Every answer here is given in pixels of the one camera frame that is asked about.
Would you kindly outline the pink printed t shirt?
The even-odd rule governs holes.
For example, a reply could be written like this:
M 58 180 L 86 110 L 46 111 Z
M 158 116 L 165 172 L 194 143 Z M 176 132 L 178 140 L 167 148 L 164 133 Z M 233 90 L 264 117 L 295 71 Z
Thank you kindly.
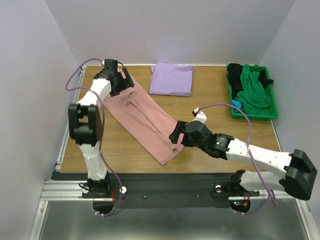
M 107 96 L 104 107 L 121 126 L 162 166 L 177 156 L 184 146 L 169 139 L 177 121 L 167 114 L 129 74 L 134 87 L 116 96 Z

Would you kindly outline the purple t shirt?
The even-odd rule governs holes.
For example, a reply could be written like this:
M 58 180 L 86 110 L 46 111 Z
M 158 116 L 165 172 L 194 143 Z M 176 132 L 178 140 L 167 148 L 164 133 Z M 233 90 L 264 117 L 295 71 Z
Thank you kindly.
M 192 65 L 175 65 L 157 62 L 150 67 L 149 94 L 161 96 L 190 97 L 192 95 Z

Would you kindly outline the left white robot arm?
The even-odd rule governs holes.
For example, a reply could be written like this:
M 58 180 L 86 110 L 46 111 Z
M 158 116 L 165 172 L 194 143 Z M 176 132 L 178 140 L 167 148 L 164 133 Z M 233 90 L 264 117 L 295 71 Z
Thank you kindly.
M 105 110 L 102 101 L 119 95 L 134 87 L 126 67 L 118 69 L 122 63 L 115 59 L 101 61 L 102 70 L 85 87 L 85 95 L 68 106 L 69 136 L 82 152 L 87 166 L 87 182 L 81 183 L 84 194 L 106 197 L 111 193 L 108 168 L 102 156 L 101 144 L 104 134 Z

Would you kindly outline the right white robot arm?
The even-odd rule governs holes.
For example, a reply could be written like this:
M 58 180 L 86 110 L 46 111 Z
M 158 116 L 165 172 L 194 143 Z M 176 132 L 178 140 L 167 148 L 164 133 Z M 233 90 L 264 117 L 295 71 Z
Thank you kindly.
M 302 150 L 295 149 L 290 153 L 247 145 L 233 136 L 212 133 L 198 120 L 178 121 L 169 139 L 173 144 L 197 147 L 213 158 L 252 164 L 262 169 L 261 172 L 238 170 L 230 182 L 231 192 L 235 195 L 268 187 L 296 199 L 308 201 L 311 198 L 318 171 Z

